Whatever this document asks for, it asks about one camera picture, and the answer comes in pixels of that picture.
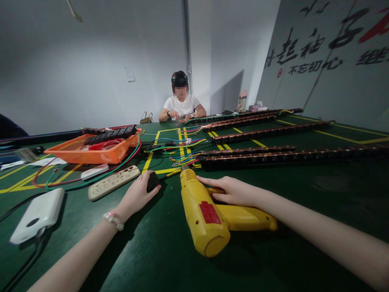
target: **glue gun trigger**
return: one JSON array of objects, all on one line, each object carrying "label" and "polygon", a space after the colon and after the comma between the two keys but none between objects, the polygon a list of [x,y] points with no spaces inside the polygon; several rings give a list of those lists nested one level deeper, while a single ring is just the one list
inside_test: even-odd
[{"label": "glue gun trigger", "polygon": [[218,188],[218,187],[215,187],[215,188],[207,187],[206,189],[210,195],[212,195],[213,193],[226,193],[225,190],[223,190],[222,188]]}]

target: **handbag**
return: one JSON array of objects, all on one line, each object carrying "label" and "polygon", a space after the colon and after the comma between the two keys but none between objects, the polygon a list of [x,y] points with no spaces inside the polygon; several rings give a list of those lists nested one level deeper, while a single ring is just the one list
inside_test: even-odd
[{"label": "handbag", "polygon": [[147,112],[144,112],[141,116],[141,120],[139,121],[139,123],[140,124],[148,124],[151,122],[154,122],[153,121],[153,113],[150,113],[149,116],[147,116]]}]

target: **orange plastic basket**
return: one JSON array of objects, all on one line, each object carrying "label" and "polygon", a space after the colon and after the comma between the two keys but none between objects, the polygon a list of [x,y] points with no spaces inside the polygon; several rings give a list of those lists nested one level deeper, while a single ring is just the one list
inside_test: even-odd
[{"label": "orange plastic basket", "polygon": [[126,156],[130,147],[136,147],[138,144],[138,135],[132,135],[123,142],[108,150],[82,151],[85,141],[96,135],[85,134],[65,143],[51,147],[44,151],[46,154],[54,154],[65,160],[67,163],[77,164],[118,164]]}]

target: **white power bank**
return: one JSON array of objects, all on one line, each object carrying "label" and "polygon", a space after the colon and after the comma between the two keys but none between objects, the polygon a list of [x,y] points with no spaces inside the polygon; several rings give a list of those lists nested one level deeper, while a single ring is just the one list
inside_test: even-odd
[{"label": "white power bank", "polygon": [[23,243],[34,237],[41,228],[54,225],[58,220],[64,193],[63,188],[58,188],[33,199],[9,242]]}]

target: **bracelet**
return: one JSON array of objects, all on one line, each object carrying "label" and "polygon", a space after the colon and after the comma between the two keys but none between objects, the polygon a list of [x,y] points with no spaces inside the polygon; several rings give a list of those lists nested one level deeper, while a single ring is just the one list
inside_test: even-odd
[{"label": "bracelet", "polygon": [[124,228],[124,224],[121,223],[120,220],[117,217],[115,217],[115,215],[116,215],[115,211],[112,210],[108,213],[105,213],[103,215],[103,218],[108,222],[113,222],[116,225],[116,229],[122,231]]}]

